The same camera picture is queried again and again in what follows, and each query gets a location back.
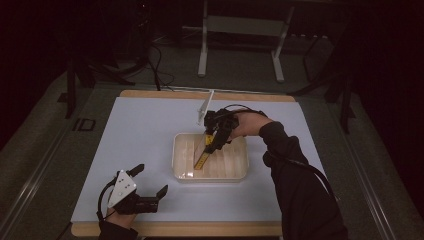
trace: table leg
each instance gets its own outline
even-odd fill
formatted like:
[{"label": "table leg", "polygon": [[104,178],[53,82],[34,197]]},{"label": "table leg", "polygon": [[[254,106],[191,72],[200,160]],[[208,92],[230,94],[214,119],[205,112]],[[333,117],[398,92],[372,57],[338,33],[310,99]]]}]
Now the table leg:
[{"label": "table leg", "polygon": [[281,49],[283,48],[284,40],[287,36],[287,31],[289,29],[290,21],[292,19],[294,12],[294,7],[290,7],[289,13],[287,14],[287,18],[285,23],[283,24],[283,27],[281,28],[281,34],[280,34],[280,41],[278,43],[278,46],[275,50],[271,52],[272,62],[274,64],[274,71],[275,71],[275,77],[277,82],[284,82],[284,76],[283,76],[283,70],[281,69],[281,63],[280,63],[280,53]]},{"label": "table leg", "polygon": [[202,27],[202,50],[200,52],[199,70],[197,75],[199,77],[206,76],[206,63],[208,59],[208,1],[203,1],[203,27]]}]

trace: black wire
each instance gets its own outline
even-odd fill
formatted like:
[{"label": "black wire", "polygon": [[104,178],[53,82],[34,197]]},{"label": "black wire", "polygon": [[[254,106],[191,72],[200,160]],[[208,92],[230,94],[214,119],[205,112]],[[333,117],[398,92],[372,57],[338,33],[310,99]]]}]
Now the black wire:
[{"label": "black wire", "polygon": [[72,222],[68,222],[68,224],[66,224],[66,227],[62,230],[59,236],[57,236],[56,240],[60,240],[71,225]]},{"label": "black wire", "polygon": [[229,112],[226,112],[226,113],[223,113],[223,114],[217,115],[217,116],[215,116],[213,119],[214,119],[214,120],[217,120],[217,119],[219,119],[219,118],[223,118],[223,117],[227,117],[227,116],[230,116],[230,115],[234,115],[234,114],[237,114],[237,113],[243,113],[243,112],[257,113],[257,114],[260,114],[260,115],[262,115],[262,116],[265,116],[265,117],[266,117],[265,113],[263,113],[262,111],[256,111],[256,110],[252,110],[252,109],[250,109],[250,108],[247,108],[247,109],[240,109],[240,110],[235,110],[235,111],[229,111]]},{"label": "black wire", "polygon": [[148,67],[143,67],[143,68],[139,69],[138,71],[136,71],[136,72],[132,73],[131,75],[126,75],[124,78],[125,78],[126,80],[128,80],[128,79],[130,79],[130,78],[132,78],[132,77],[134,77],[134,76],[136,76],[136,75],[140,74],[140,72],[142,72],[144,69],[150,69],[150,68],[148,68]]},{"label": "black wire", "polygon": [[241,104],[230,104],[230,105],[228,105],[228,106],[224,107],[224,109],[227,109],[227,108],[229,108],[229,107],[244,107],[244,108],[247,108],[247,109],[249,109],[249,110],[252,110],[250,107],[246,107],[246,106],[241,105]]},{"label": "black wire", "polygon": [[125,76],[127,74],[136,72],[138,70],[141,70],[144,68],[144,66],[146,65],[147,62],[144,62],[143,60],[138,60],[135,62],[135,64],[131,67],[128,68],[124,68],[124,69],[117,69],[117,70],[112,70],[110,69],[111,72],[116,73],[120,76]]},{"label": "black wire", "polygon": [[169,80],[168,82],[164,82],[162,79],[160,79],[160,82],[163,84],[163,86],[164,86],[164,87],[167,87],[167,88],[169,88],[170,90],[174,91],[174,90],[173,90],[173,89],[169,86],[169,84],[171,84],[171,83],[173,83],[173,82],[174,82],[174,80],[175,80],[175,76],[174,76],[174,75],[172,75],[172,74],[166,73],[166,72],[158,71],[158,70],[157,70],[157,73],[158,73],[158,75],[159,75],[159,74],[163,74],[163,75],[167,75],[167,76],[171,77],[171,80]]},{"label": "black wire", "polygon": [[[277,158],[275,155],[273,155],[271,152],[269,152],[269,156],[271,156],[274,159],[279,159]],[[327,189],[328,194],[334,199],[334,201],[337,202],[337,198],[336,195],[334,195],[334,191],[333,188],[331,188],[330,182],[327,180],[327,178],[324,176],[324,174],[318,170],[317,168],[315,168],[314,166],[311,166],[309,164],[306,163],[302,163],[293,159],[289,159],[289,158],[285,158],[286,162],[292,164],[292,165],[296,165],[299,166],[301,168],[304,168],[306,170],[309,170],[311,172],[313,172],[316,176],[318,176],[319,179],[321,179],[322,183],[324,184],[325,188]]]},{"label": "black wire", "polygon": [[102,214],[103,195],[105,194],[108,188],[114,185],[115,182],[116,182],[116,178],[112,180],[111,182],[109,182],[108,184],[106,184],[106,186],[103,188],[102,192],[100,193],[99,200],[97,202],[97,218],[99,219],[99,221],[103,221],[105,219]]},{"label": "black wire", "polygon": [[154,77],[155,77],[155,84],[156,84],[157,90],[160,91],[160,83],[159,83],[160,78],[158,76],[158,72],[156,71],[155,67],[153,66],[152,61],[150,61],[150,60],[149,60],[149,65],[152,68],[152,71],[153,71],[153,74],[154,74]]},{"label": "black wire", "polygon": [[106,220],[108,217],[112,216],[112,214],[114,214],[116,211],[113,211],[111,213],[109,213],[108,215],[106,215],[106,217],[103,218],[103,220]]},{"label": "black wire", "polygon": [[[151,47],[152,48],[154,48],[158,53],[159,53],[159,59],[158,59],[158,61],[157,61],[157,63],[156,63],[156,66],[153,66],[153,63],[149,60],[149,65],[151,66],[151,68],[152,68],[152,71],[153,71],[153,74],[154,74],[154,76],[155,76],[155,80],[157,81],[157,82],[160,82],[161,84],[162,84],[162,86],[164,86],[164,87],[166,87],[166,88],[168,88],[169,90],[171,90],[171,91],[174,91],[174,89],[172,89],[168,84],[170,84],[170,83],[172,83],[173,81],[174,81],[174,79],[175,79],[175,77],[173,76],[173,75],[171,75],[171,74],[167,74],[167,73],[163,73],[163,72],[160,72],[158,69],[159,69],[159,64],[160,64],[160,62],[161,62],[161,60],[162,60],[162,52],[161,52],[161,50],[158,48],[158,47],[156,47],[154,44],[151,44]],[[165,82],[163,82],[162,81],[162,79],[159,77],[159,74],[158,73],[162,73],[162,74],[167,74],[167,75],[169,75],[169,76],[171,76],[172,77],[172,80],[170,81],[170,82],[168,82],[168,83],[165,83]]]}]

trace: white board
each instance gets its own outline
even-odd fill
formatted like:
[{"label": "white board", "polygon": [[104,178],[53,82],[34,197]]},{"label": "white board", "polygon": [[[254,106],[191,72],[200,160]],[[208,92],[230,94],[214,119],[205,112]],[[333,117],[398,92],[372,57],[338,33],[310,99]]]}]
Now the white board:
[{"label": "white board", "polygon": [[[140,196],[155,196],[164,185],[167,195],[157,213],[140,214],[137,221],[280,221],[270,169],[262,161],[266,145],[247,137],[249,169],[239,183],[180,183],[172,171],[173,141],[178,133],[202,133],[197,125],[203,100],[116,99],[102,139],[76,204],[72,222],[98,221],[97,200],[119,170],[145,164],[133,178]],[[296,135],[310,164],[323,171],[305,117],[295,102],[213,100],[209,110],[243,104],[280,121],[289,136]],[[103,213],[106,208],[105,194]]]}]

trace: metal stand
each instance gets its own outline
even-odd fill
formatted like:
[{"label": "metal stand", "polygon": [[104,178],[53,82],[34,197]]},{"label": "metal stand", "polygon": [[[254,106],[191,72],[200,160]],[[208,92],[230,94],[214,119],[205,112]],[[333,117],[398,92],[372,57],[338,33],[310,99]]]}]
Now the metal stand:
[{"label": "metal stand", "polygon": [[263,19],[236,18],[208,15],[208,0],[203,1],[203,27],[202,27],[202,49],[200,51],[199,77],[206,76],[206,65],[208,58],[208,31],[252,34],[279,37],[279,43],[271,52],[277,82],[283,82],[284,76],[281,69],[280,53],[287,36],[294,7],[290,7],[285,21],[273,21]]}]

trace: black sleeve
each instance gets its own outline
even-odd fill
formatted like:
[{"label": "black sleeve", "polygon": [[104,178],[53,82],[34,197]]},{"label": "black sleeve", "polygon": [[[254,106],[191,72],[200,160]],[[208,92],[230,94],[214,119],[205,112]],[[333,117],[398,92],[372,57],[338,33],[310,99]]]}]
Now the black sleeve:
[{"label": "black sleeve", "polygon": [[265,164],[271,168],[282,212],[284,240],[348,239],[338,205],[312,171],[288,162],[307,164],[299,139],[287,136],[279,122],[260,129],[268,147]]},{"label": "black sleeve", "polygon": [[99,240],[135,240],[137,235],[134,229],[126,229],[106,221],[100,222]]}]

